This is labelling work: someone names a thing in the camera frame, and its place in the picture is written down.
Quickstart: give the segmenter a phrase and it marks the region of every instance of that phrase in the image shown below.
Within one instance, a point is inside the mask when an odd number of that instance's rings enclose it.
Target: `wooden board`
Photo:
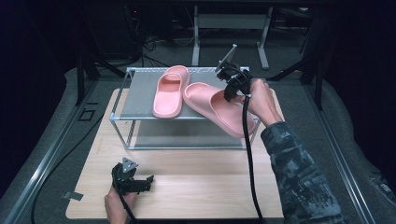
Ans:
[[[137,196],[132,210],[136,218],[257,217],[245,150],[125,150],[108,120],[118,92],[113,92],[75,189],[84,196],[81,201],[70,201],[67,217],[106,218],[104,197],[111,186],[111,169],[123,157],[139,163],[135,179],[154,175],[151,190]],[[119,105],[123,105],[127,93],[123,90]],[[118,126],[126,132],[130,121],[120,121]],[[258,200],[264,217],[283,217],[270,158],[260,139],[263,128],[259,127],[251,144]]]

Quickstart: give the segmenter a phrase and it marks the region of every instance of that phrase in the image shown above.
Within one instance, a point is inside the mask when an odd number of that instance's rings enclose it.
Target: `black clamp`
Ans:
[[[135,180],[134,173],[138,164],[126,158],[122,163],[118,163],[112,170],[113,188],[117,189],[122,195],[127,192],[149,191],[151,183],[154,181],[154,175],[149,176],[146,180]]]
[[[237,45],[227,53],[223,60],[219,62],[216,72],[220,80],[226,80],[227,87],[224,90],[224,98],[230,102],[239,91],[245,95],[250,94],[250,84],[252,75],[248,70],[241,71],[238,65],[231,63],[231,58],[235,52]]]

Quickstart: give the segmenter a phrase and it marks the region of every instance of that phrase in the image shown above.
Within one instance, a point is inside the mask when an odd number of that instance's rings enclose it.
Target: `black backdrop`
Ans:
[[[31,154],[59,104],[64,73],[75,67],[70,23],[58,5],[0,6],[0,196]]]
[[[396,191],[394,1],[350,4],[326,79],[342,98],[355,140]]]

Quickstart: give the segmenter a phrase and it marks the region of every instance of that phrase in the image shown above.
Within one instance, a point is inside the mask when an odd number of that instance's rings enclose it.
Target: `human hand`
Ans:
[[[137,192],[132,192],[122,196],[130,209],[132,209],[134,205],[136,195]],[[122,205],[120,195],[113,187],[110,188],[110,191],[105,196],[105,208],[107,219],[111,224],[125,224],[128,213]]]
[[[250,86],[250,94],[247,110],[259,117],[265,127],[283,121],[276,111],[274,95],[267,83],[261,79],[255,80]],[[245,101],[245,96],[236,96],[233,99],[242,104]]]

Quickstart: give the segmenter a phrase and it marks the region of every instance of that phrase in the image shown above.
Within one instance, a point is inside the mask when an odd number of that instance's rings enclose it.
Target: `black cable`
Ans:
[[[116,182],[116,179],[115,179],[115,176],[113,175],[113,183],[115,183],[115,182]],[[136,217],[134,217],[134,214],[132,213],[131,208],[129,207],[128,203],[125,202],[123,196],[122,196],[121,193],[120,193],[120,190],[119,190],[118,188],[115,188],[115,189],[116,189],[116,192],[117,192],[117,193],[119,194],[119,196],[120,196],[120,200],[121,200],[122,206],[123,206],[124,209],[126,210],[126,213],[128,213],[128,216],[131,218],[130,223],[131,223],[131,224],[138,224],[139,221],[136,219]]]
[[[145,59],[143,58],[143,53],[140,54],[140,58],[142,59],[142,67],[145,67]]]
[[[88,132],[81,138],[81,140],[78,141],[78,143],[72,147],[72,149],[70,149],[59,161],[58,163],[51,169],[51,171],[49,172],[49,174],[46,176],[46,178],[43,181],[43,184],[41,185],[41,187],[38,189],[37,194],[35,195],[35,199],[33,200],[33,204],[32,204],[32,211],[31,211],[31,215],[30,215],[30,219],[32,221],[33,224],[35,224],[35,204],[37,203],[37,199],[38,196],[40,195],[41,190],[44,188],[45,184],[47,183],[47,181],[50,179],[50,176],[53,174],[53,172],[55,172],[55,170],[59,167],[59,165],[85,140],[85,138],[88,136],[88,134],[90,134],[90,132],[93,130],[93,128],[99,123],[100,120],[102,120],[104,115],[102,115],[94,124],[93,126],[88,130]]]
[[[153,58],[150,58],[147,54],[145,54],[145,53],[142,53],[142,58],[146,58],[146,59],[149,59],[149,60],[151,60],[151,61],[154,61],[155,63],[159,63],[159,64],[162,64],[163,66],[165,66],[165,67],[170,67],[168,64],[166,64],[166,63],[162,63],[162,62],[160,62],[160,61],[158,61],[158,60],[155,60],[155,59],[153,59]]]
[[[251,191],[251,196],[253,198],[254,206],[257,211],[257,215],[259,217],[259,221],[260,221],[260,223],[266,223],[265,219],[262,217],[262,210],[260,209],[259,202],[257,201],[255,181],[254,181],[253,156],[251,153],[251,144],[250,144],[249,135],[248,135],[248,103],[250,100],[250,78],[248,78],[248,76],[245,73],[239,71],[238,69],[228,68],[228,70],[233,70],[233,71],[241,74],[247,81],[248,94],[245,94],[245,101],[244,101],[244,106],[242,109],[242,126],[244,129],[245,144],[247,147],[247,161],[248,161],[248,170],[249,170],[249,177],[250,177],[250,191]]]
[[[148,60],[148,62],[151,64],[151,67],[154,67],[154,64],[152,64],[152,60]]]
[[[155,65],[157,65],[157,67],[160,67],[160,65],[157,62],[154,61],[154,63],[155,63]]]

